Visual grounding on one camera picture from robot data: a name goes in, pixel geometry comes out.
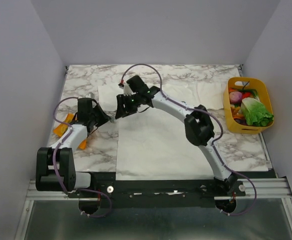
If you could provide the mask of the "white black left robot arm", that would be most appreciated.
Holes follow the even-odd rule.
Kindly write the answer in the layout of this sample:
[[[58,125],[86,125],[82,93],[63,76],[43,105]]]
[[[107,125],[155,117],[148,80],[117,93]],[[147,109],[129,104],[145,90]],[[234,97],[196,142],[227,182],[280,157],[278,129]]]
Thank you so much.
[[[58,120],[57,104],[54,121],[67,127],[65,133],[50,147],[42,147],[37,151],[36,189],[38,191],[62,191],[65,194],[75,190],[77,173],[73,152],[97,128],[111,120],[99,103],[90,97],[78,98],[76,117],[69,123]]]

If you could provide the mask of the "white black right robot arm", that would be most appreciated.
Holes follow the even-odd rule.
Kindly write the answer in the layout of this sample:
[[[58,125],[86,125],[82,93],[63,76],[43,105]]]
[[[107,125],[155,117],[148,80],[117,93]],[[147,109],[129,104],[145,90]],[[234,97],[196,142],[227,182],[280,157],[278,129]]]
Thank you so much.
[[[135,75],[126,82],[121,81],[119,88],[122,94],[116,96],[117,110],[115,119],[137,113],[142,105],[168,113],[184,123],[187,140],[199,147],[206,157],[214,175],[214,192],[227,196],[234,190],[238,177],[231,170],[218,152],[215,143],[213,115],[203,105],[189,106],[170,98],[162,87],[148,87]]]

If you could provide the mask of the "white t-shirt with flower print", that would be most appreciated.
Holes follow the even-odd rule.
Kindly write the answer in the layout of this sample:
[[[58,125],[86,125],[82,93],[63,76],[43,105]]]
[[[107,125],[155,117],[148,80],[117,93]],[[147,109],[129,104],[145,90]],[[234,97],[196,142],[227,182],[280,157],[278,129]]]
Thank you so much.
[[[210,180],[228,178],[209,142],[194,146],[186,138],[184,114],[142,106],[115,120],[119,140],[116,178],[136,180]]]

